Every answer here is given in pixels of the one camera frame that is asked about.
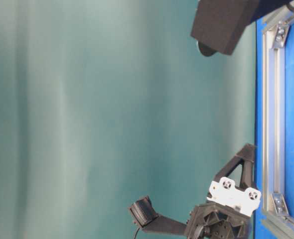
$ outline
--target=white mounting plate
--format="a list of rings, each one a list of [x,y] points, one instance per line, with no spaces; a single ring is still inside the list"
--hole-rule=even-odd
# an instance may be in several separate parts
[[[247,188],[243,192],[235,186],[235,181],[227,177],[222,177],[219,183],[212,181],[209,188],[212,198],[207,197],[207,200],[251,217],[252,212],[259,207],[261,192],[254,188]]]

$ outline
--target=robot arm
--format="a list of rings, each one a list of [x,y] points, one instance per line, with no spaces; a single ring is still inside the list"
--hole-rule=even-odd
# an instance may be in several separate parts
[[[188,239],[246,239],[250,217],[259,207],[261,193],[253,182],[255,147],[246,144],[214,177],[207,202],[195,206],[187,224],[158,214],[148,196],[129,207],[134,223],[146,233],[186,236]],[[242,165],[239,187],[228,176]]]

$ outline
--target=fabric backdrop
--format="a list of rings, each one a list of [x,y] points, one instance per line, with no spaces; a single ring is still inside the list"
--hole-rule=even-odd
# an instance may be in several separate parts
[[[129,239],[140,196],[205,202],[254,143],[256,40],[201,56],[197,2],[0,0],[0,239]]]

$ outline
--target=black 3d-printed bracket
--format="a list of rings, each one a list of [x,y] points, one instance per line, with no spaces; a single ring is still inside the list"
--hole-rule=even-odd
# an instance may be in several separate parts
[[[256,188],[252,171],[256,158],[256,147],[246,144],[215,176],[214,181],[219,182],[222,177],[228,177],[239,165],[242,165],[240,189]]]
[[[205,56],[231,55],[247,25],[291,0],[201,0],[191,36]]]

